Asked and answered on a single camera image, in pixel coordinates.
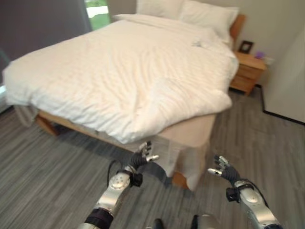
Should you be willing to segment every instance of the metal arm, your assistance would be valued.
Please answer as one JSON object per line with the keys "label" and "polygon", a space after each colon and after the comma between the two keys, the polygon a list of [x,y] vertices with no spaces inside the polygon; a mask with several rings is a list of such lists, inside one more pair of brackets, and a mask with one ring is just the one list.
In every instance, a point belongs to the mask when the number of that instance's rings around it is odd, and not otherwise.
{"label": "metal arm", "polygon": [[227,199],[241,203],[242,209],[248,215],[255,229],[283,229],[269,209],[264,196],[251,181],[241,179],[237,170],[223,156],[215,156],[219,169],[210,168],[208,171],[228,180],[232,188],[227,188]]}
{"label": "metal arm", "polygon": [[139,147],[128,165],[110,179],[106,191],[97,201],[85,223],[78,229],[108,229],[110,227],[130,187],[142,184],[142,174],[136,174],[138,167],[159,158],[157,155],[149,156],[150,150],[150,142],[145,142]]}

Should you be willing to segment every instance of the power outlet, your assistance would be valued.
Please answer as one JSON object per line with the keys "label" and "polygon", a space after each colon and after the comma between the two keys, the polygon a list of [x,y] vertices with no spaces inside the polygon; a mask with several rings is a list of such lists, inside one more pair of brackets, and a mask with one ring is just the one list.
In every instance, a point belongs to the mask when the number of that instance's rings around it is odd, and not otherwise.
{"label": "power outlet", "polygon": [[275,61],[275,59],[273,59],[273,58],[271,58],[271,57],[264,57],[264,62],[265,62],[265,64],[266,65],[271,65],[271,64],[273,64],[274,63],[274,61]]}

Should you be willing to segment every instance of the white comforter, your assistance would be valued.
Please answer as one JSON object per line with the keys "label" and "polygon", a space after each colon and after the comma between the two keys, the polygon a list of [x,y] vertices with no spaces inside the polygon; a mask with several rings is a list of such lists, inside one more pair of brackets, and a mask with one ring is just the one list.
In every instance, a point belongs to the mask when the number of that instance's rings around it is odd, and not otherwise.
{"label": "white comforter", "polygon": [[4,70],[7,102],[122,143],[231,106],[227,89],[238,64],[213,30],[152,16],[118,18],[13,61]]}

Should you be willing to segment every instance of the nightstand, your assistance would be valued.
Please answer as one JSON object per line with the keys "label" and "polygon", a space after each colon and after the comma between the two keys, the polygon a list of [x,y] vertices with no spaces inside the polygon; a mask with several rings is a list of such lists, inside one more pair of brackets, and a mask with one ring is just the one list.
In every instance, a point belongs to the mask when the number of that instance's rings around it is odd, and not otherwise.
{"label": "nightstand", "polygon": [[266,70],[266,65],[264,61],[256,59],[252,55],[241,52],[234,52],[234,54],[239,61],[239,67],[230,87],[249,95],[264,70]]}

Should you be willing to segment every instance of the nightstand drawer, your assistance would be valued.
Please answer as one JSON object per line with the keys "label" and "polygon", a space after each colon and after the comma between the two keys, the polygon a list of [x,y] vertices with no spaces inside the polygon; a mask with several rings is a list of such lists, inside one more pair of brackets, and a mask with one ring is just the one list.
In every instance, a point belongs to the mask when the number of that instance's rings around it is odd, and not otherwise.
{"label": "nightstand drawer", "polygon": [[246,65],[239,65],[236,75],[241,75],[249,79],[257,79],[261,75],[261,70],[248,67]]}
{"label": "nightstand drawer", "polygon": [[243,76],[236,75],[234,79],[231,81],[230,87],[241,90],[247,91],[253,84],[253,81],[247,79]]}

